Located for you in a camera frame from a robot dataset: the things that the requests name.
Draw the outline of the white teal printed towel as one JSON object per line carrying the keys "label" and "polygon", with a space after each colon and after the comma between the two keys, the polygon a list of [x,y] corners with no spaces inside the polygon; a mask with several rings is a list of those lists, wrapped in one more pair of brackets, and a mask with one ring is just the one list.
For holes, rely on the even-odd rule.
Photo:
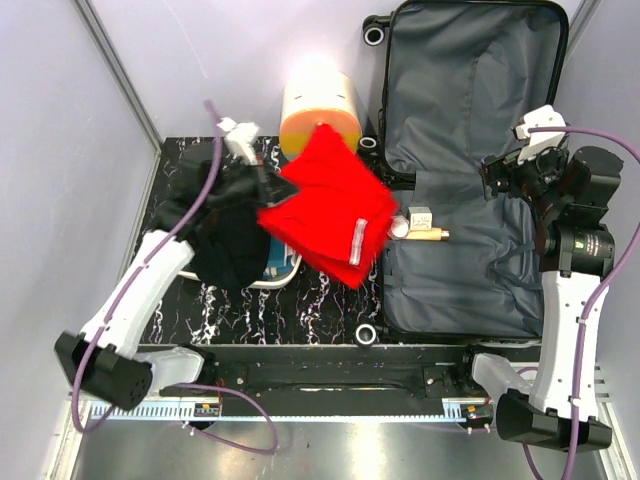
{"label": "white teal printed towel", "polygon": [[289,245],[272,237],[263,279],[271,280],[278,276],[288,275],[293,270],[297,259],[298,254]]}

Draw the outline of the red black garment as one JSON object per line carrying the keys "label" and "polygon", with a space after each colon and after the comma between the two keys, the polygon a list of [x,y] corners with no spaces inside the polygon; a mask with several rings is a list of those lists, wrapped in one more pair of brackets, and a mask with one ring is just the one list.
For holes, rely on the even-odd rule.
{"label": "red black garment", "polygon": [[314,269],[351,289],[367,278],[398,210],[391,190],[332,127],[315,129],[281,175],[299,192],[258,211],[258,223]]}

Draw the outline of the orange white drawer box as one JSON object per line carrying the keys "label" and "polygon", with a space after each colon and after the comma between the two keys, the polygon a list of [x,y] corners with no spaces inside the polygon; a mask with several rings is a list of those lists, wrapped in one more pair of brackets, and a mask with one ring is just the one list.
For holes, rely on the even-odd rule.
{"label": "orange white drawer box", "polygon": [[284,87],[281,151],[289,159],[298,156],[322,124],[339,133],[351,150],[357,149],[362,126],[354,84],[330,59],[311,55],[296,65]]}

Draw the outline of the white plastic basin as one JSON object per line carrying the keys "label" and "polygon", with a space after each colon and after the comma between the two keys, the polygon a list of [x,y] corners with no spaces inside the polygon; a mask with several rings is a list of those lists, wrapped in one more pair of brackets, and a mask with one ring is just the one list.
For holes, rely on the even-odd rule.
{"label": "white plastic basin", "polygon": [[267,235],[256,242],[214,242],[179,272],[186,280],[225,290],[280,289],[296,275],[301,256]]}

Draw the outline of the beige cosmetic tube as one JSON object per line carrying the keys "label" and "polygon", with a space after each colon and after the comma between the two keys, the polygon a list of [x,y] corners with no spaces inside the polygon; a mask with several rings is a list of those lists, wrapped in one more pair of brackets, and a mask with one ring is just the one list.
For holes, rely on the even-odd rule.
{"label": "beige cosmetic tube", "polygon": [[413,241],[445,241],[447,242],[450,239],[450,232],[446,229],[442,228],[431,228],[428,230],[411,230],[407,236],[406,240]]}

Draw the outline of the white small square box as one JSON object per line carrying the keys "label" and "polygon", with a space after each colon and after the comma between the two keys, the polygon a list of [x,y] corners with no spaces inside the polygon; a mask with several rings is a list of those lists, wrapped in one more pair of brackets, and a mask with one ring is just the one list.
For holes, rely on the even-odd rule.
{"label": "white small square box", "polygon": [[433,228],[433,215],[427,206],[412,205],[408,207],[409,231],[429,231]]}

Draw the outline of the black white space suitcase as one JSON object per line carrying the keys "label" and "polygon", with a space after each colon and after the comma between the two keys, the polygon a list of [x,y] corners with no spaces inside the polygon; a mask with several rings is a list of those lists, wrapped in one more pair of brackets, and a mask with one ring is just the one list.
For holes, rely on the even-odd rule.
{"label": "black white space suitcase", "polygon": [[379,259],[384,334],[404,342],[528,341],[543,327],[529,206],[487,198],[479,167],[551,104],[569,21],[551,1],[406,1],[362,24],[386,49],[378,143],[400,212],[427,207],[447,241],[393,240]]}

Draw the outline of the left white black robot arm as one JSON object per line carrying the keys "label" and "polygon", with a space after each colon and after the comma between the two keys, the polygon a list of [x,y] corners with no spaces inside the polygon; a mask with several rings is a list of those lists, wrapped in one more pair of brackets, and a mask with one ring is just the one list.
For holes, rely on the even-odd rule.
{"label": "left white black robot arm", "polygon": [[196,348],[139,354],[147,321],[184,270],[230,295],[262,281],[272,237],[258,216],[297,192],[262,165],[224,171],[210,161],[194,167],[176,197],[157,213],[103,306],[79,333],[64,331],[56,340],[54,352],[72,402],[87,394],[130,411],[149,393],[179,383],[193,395],[208,394],[216,372]]}

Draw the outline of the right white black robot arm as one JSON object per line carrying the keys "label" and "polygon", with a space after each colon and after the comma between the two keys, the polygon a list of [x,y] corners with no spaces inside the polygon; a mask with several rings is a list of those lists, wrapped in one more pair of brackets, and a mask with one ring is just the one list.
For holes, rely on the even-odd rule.
{"label": "right white black robot arm", "polygon": [[489,394],[503,440],[564,452],[611,444],[611,428],[598,419],[594,387],[601,304],[593,304],[590,319],[582,312],[614,266],[615,242],[601,220],[622,168],[619,157],[593,146],[574,154],[547,147],[527,160],[511,152],[481,163],[487,195],[523,199],[534,214],[544,295],[534,383],[491,353],[476,354],[453,374],[463,395]]}

